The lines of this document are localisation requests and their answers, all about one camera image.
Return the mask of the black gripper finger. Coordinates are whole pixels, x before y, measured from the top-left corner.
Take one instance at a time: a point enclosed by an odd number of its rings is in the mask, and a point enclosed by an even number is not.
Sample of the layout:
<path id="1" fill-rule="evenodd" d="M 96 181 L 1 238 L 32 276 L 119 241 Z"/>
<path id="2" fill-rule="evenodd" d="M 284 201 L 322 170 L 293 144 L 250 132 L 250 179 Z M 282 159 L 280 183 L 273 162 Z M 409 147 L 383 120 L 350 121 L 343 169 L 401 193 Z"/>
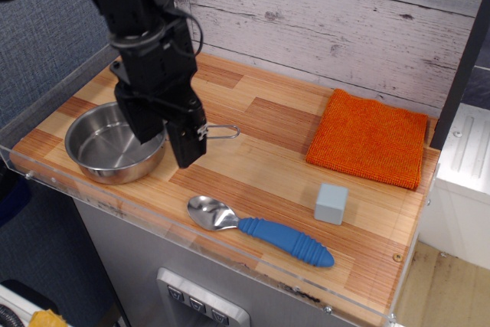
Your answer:
<path id="1" fill-rule="evenodd" d="M 207 119 L 202 107 L 167 119 L 166 129 L 180 168 L 187 168 L 207 151 Z"/>
<path id="2" fill-rule="evenodd" d="M 119 109 L 141 144 L 164 131 L 163 119 L 149 108 L 145 99 L 136 95 L 125 83 L 118 83 L 114 93 Z"/>

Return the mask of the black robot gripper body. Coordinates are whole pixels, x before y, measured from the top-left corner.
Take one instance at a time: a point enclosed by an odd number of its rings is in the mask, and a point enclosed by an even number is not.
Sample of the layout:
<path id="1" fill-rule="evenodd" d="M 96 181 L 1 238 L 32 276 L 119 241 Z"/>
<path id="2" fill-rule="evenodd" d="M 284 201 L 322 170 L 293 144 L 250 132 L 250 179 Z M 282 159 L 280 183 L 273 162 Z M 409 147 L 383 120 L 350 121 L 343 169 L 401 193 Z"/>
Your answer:
<path id="1" fill-rule="evenodd" d="M 118 83 L 125 83 L 167 123 L 178 113 L 203 108 L 192 90 L 197 64 L 186 20 L 179 18 L 153 42 L 120 51 L 121 66 L 112 68 Z"/>

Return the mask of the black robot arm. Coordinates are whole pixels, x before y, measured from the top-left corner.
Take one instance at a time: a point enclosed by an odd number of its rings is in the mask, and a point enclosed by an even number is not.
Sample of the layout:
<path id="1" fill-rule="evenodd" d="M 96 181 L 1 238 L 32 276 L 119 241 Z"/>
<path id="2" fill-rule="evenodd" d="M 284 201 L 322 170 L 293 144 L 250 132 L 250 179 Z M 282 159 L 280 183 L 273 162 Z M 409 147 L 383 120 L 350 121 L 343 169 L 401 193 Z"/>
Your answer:
<path id="1" fill-rule="evenodd" d="M 136 138 L 168 133 L 180 168 L 207 151 L 207 119 L 191 87 L 198 67 L 188 21 L 174 0 L 93 0 L 121 57 L 116 101 Z"/>

